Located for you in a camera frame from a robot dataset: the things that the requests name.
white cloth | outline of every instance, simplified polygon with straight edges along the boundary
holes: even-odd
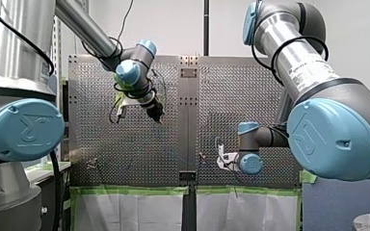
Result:
[[[270,194],[200,194],[201,231],[296,231],[298,197]]]
[[[82,195],[75,231],[180,231],[182,195]]]

black cable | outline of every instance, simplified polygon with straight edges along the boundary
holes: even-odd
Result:
[[[121,101],[121,97],[118,99],[118,100],[116,100],[116,102],[113,104],[113,107],[111,108],[111,110],[110,110],[110,113],[109,113],[109,120],[110,120],[110,122],[112,123],[112,124],[116,124],[116,123],[119,123],[119,120],[117,119],[117,120],[113,120],[113,112],[114,112],[114,110],[116,109],[116,107],[117,107],[117,105],[118,105],[118,103]]]
[[[277,128],[277,127],[268,127],[272,132],[276,132],[280,134],[282,137],[286,138],[288,140],[288,134],[286,134],[285,131]]]
[[[116,49],[114,50],[113,54],[111,54],[111,55],[110,55],[110,56],[108,56],[108,57],[101,57],[101,56],[97,56],[97,55],[95,55],[95,54],[94,54],[94,52],[90,51],[90,49],[86,46],[86,43],[85,43],[84,41],[82,41],[82,46],[83,46],[83,48],[86,50],[86,52],[87,52],[89,55],[91,55],[91,56],[93,56],[93,57],[97,58],[97,59],[98,59],[98,61],[99,61],[99,62],[101,62],[101,64],[103,64],[104,66],[107,66],[107,68],[109,68],[109,70],[112,70],[112,68],[111,68],[111,67],[109,67],[108,65],[106,65],[106,64],[104,63],[104,61],[107,61],[107,60],[111,60],[111,59],[115,59],[115,58],[120,57],[120,56],[121,56],[121,54],[122,54],[123,47],[122,47],[121,42],[120,42],[118,39],[113,38],[113,37],[109,37],[109,39],[110,39],[110,40],[115,41],[117,44],[116,44]]]
[[[52,160],[53,173],[55,176],[55,213],[53,220],[53,231],[58,231],[60,223],[60,214],[62,209],[62,173],[59,169],[59,163],[56,158],[55,151],[50,152],[50,159]]]
[[[278,77],[278,73],[276,71],[276,62],[278,60],[278,55],[281,53],[281,51],[288,45],[290,45],[291,43],[295,42],[295,41],[298,41],[298,40],[301,40],[301,39],[307,39],[307,40],[315,40],[317,41],[318,43],[320,43],[321,46],[323,46],[324,48],[324,52],[325,52],[325,60],[327,61],[329,59],[329,55],[330,55],[330,52],[329,52],[329,48],[326,46],[326,44],[319,38],[316,38],[316,37],[311,37],[311,36],[301,36],[301,37],[297,37],[297,38],[291,38],[287,41],[285,41],[275,52],[275,54],[273,55],[272,57],[272,62],[271,62],[271,70],[272,70],[272,73],[273,73],[273,76],[275,77],[275,79],[277,80],[278,83],[280,83],[282,86],[283,83],[281,81],[281,79]]]
[[[258,64],[260,64],[261,66],[263,66],[264,68],[268,69],[268,70],[272,70],[269,66],[267,66],[266,64],[263,64],[259,58],[257,57],[257,54],[256,54],[256,50],[254,49],[254,36],[256,35],[256,29],[257,29],[257,25],[258,25],[258,16],[259,16],[259,6],[260,6],[260,3],[262,2],[262,0],[256,0],[256,9],[255,9],[255,12],[256,12],[256,20],[254,22],[254,26],[253,26],[253,36],[251,37],[251,53],[253,54],[253,57],[254,59],[257,61]]]
[[[159,78],[162,79],[163,88],[164,88],[164,94],[165,94],[164,95],[164,100],[165,100],[165,102],[164,102],[164,108],[167,109],[167,101],[168,101],[168,99],[167,99],[167,84],[165,82],[165,77],[157,69],[152,68],[151,71],[152,71],[152,73],[153,73],[153,75],[155,77],[159,77]]]
[[[55,66],[53,65],[50,58],[38,47],[36,46],[32,41],[30,41],[28,38],[23,36],[20,32],[18,32],[14,27],[9,25],[1,16],[0,16],[0,23],[2,23],[6,28],[8,28],[12,33],[17,35],[19,38],[21,38],[24,42],[26,42],[28,45],[30,45],[37,53],[40,55],[49,65],[50,65],[50,71],[49,76],[51,76],[55,72]]]
[[[122,21],[121,31],[119,32],[119,38],[118,38],[118,40],[121,38],[122,32],[124,32],[125,20],[127,20],[127,17],[130,14],[130,12],[131,12],[131,8],[133,7],[133,4],[134,4],[134,0],[131,0],[130,6],[128,7],[128,11],[127,11],[127,13],[125,13],[124,19]]]
[[[146,78],[148,80],[148,84],[147,85],[144,85],[142,88],[138,89],[138,90],[122,90],[118,87],[118,83],[114,83],[114,89],[116,91],[119,91],[119,92],[123,92],[125,94],[125,96],[127,96],[128,98],[130,99],[139,99],[139,98],[143,98],[144,96],[148,95],[152,90],[152,86],[153,86],[153,83],[150,79]],[[137,92],[141,92],[143,90],[146,90],[148,89],[146,92],[142,93],[141,95],[138,95],[138,96],[131,96],[130,94],[132,93],[137,93]]]
[[[316,38],[316,37],[310,37],[310,36],[301,36],[301,37],[298,37],[298,38],[292,38],[292,39],[289,39],[288,41],[286,41],[284,44],[282,44],[277,50],[276,50],[276,52],[275,52],[275,54],[273,55],[273,57],[272,57],[272,61],[271,61],[271,66],[268,66],[268,65],[266,65],[266,64],[264,64],[264,63],[262,63],[259,59],[258,59],[258,57],[257,57],[257,55],[256,55],[256,52],[255,52],[255,49],[254,49],[254,37],[255,37],[255,34],[256,34],[256,29],[257,29],[257,25],[258,25],[258,21],[259,20],[257,20],[258,19],[258,15],[259,15],[259,10],[260,10],[260,3],[261,2],[263,2],[263,0],[256,0],[256,6],[255,6],[255,11],[256,11],[256,20],[255,20],[255,22],[254,22],[254,26],[253,26],[253,35],[252,35],[252,37],[251,37],[251,53],[253,54],[253,57],[254,57],[254,59],[257,61],[257,63],[258,64],[260,64],[261,66],[263,66],[264,68],[266,68],[266,69],[268,69],[268,70],[270,70],[270,71],[272,71],[272,74],[273,74],[273,76],[275,77],[275,80],[279,83],[279,84],[281,84],[282,86],[284,86],[283,85],[283,83],[282,83],[282,81],[281,81],[281,79],[278,77],[278,73],[277,73],[277,71],[276,71],[276,64],[277,64],[277,60],[278,60],[278,55],[281,53],[281,50],[283,49],[283,48],[285,48],[286,46],[288,46],[288,45],[290,45],[291,43],[293,43],[293,42],[295,42],[295,41],[297,41],[297,40],[300,40],[300,39],[310,39],[310,40],[315,40],[315,41],[317,41],[318,43],[320,43],[322,46],[323,46],[323,48],[324,48],[324,51],[325,51],[325,54],[326,54],[326,57],[325,57],[325,60],[327,61],[328,59],[329,59],[329,54],[330,54],[330,52],[329,52],[329,49],[328,49],[328,47],[326,46],[326,44],[322,41],[322,40],[320,40],[319,38]]]

green tape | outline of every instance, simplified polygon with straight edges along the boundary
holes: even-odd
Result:
[[[70,162],[59,162],[59,167],[70,164]],[[37,167],[39,170],[53,170],[52,164],[45,164],[43,167]]]
[[[95,187],[72,187],[72,193],[82,194],[131,194],[131,195],[182,195],[188,193],[188,188],[142,188],[128,186],[95,186]]]
[[[71,204],[70,204],[70,199],[63,202],[63,210],[67,210],[71,207]]]
[[[255,187],[233,187],[233,186],[198,186],[197,194],[227,194],[232,193],[236,189],[237,193],[246,194],[270,194],[280,196],[297,196],[300,190],[277,190]]]
[[[300,182],[307,183],[307,184],[314,184],[317,180],[317,176],[311,174],[307,170],[300,171]]]

white wall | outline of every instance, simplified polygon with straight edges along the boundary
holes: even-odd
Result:
[[[315,0],[327,24],[330,64],[370,89],[370,1]]]
[[[130,0],[91,0],[90,15],[107,35],[117,37]],[[159,55],[202,54],[202,0],[134,0],[127,18],[123,46],[152,40]]]
[[[243,44],[243,25],[246,10],[252,0],[210,0],[211,56],[251,57],[251,49]],[[277,0],[277,2],[297,2]],[[313,4],[313,0],[302,0]]]

robotic arm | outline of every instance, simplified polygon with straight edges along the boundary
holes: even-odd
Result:
[[[156,54],[151,41],[141,40],[122,50],[120,42],[114,44],[74,0],[15,0],[3,8],[4,21],[45,54],[49,54],[52,38],[53,20],[49,18],[57,15],[104,69],[117,74],[115,88],[125,94],[119,117],[124,117],[124,107],[136,104],[161,121],[163,106],[146,77]],[[30,44],[0,25],[0,160],[33,161],[61,141],[65,126],[47,84],[52,68]]]
[[[0,8],[0,230],[38,231],[47,209],[41,208],[40,188],[30,185],[20,162],[46,156],[65,131],[63,116],[54,105],[56,95],[48,87],[54,72],[48,58],[54,15],[85,42],[107,71],[116,73],[115,88],[125,95],[119,117],[124,117],[126,106],[135,104],[161,121],[163,106],[146,78],[156,47],[141,40],[123,50],[74,0],[10,0]],[[59,190],[61,176],[57,178]],[[58,207],[60,193],[56,193]]]
[[[233,163],[241,171],[260,172],[260,146],[289,146],[298,162],[318,176],[370,179],[370,90],[340,77],[321,57],[325,37],[323,17],[311,5],[250,5],[244,43],[269,57],[268,68],[285,89],[277,112],[281,127],[271,129],[277,136],[255,122],[239,125],[240,150]]]

